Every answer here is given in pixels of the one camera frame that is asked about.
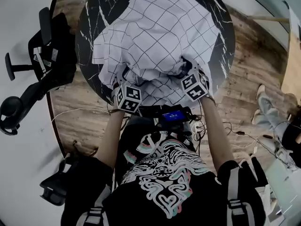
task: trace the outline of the wooden floor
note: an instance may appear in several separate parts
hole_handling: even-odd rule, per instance
[[[57,0],[55,15],[64,12],[72,31],[76,30],[77,21],[87,0]],[[293,96],[284,95],[280,90],[286,66],[287,53],[265,30],[253,21],[229,8],[236,36],[236,51],[230,74],[219,87],[214,96],[223,121],[232,124],[233,131],[244,131],[252,137],[263,134],[272,135],[251,124],[257,109],[255,95],[260,84],[266,85],[267,94],[273,104],[283,114],[295,108],[297,103]],[[101,142],[109,115],[107,104],[89,87],[78,67],[72,84],[51,92],[54,113],[77,108],[96,108],[98,110],[77,110],[57,117],[56,124],[61,142],[66,152],[77,149],[86,155],[91,154]],[[253,142],[249,136],[230,133],[231,144],[246,146]],[[237,161],[253,151],[255,143],[246,149],[232,146]],[[201,143],[201,156],[214,171],[205,136]],[[256,154],[262,167],[266,169],[273,156],[259,146]]]

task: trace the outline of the blue screen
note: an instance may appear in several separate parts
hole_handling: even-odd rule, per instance
[[[178,120],[185,119],[185,116],[183,115],[183,113],[181,111],[166,113],[166,114],[163,114],[163,116],[167,121],[178,121]]]

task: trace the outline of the checkered fabric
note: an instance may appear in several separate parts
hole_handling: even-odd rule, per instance
[[[99,79],[111,89],[126,67],[131,84],[147,81],[142,105],[193,106],[175,77],[181,56],[194,58],[212,82],[208,62],[219,32],[195,0],[130,0],[95,39],[93,64],[103,64]]]

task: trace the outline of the backpack strap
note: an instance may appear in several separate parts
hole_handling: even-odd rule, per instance
[[[233,217],[246,215],[249,226],[255,226],[252,207],[247,202],[238,199],[238,172],[240,167],[230,171],[228,183],[227,226],[233,226]]]

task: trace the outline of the round table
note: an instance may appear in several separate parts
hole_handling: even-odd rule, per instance
[[[213,81],[213,92],[226,79],[235,52],[235,34],[230,14],[222,0],[196,0],[211,14],[215,26],[221,31],[218,35],[208,63]],[[113,23],[127,8],[129,0],[89,0],[79,17],[76,32],[76,53],[80,69],[91,88],[106,102],[111,104],[112,90],[103,85],[98,74],[103,65],[92,63],[93,42],[108,24]]]

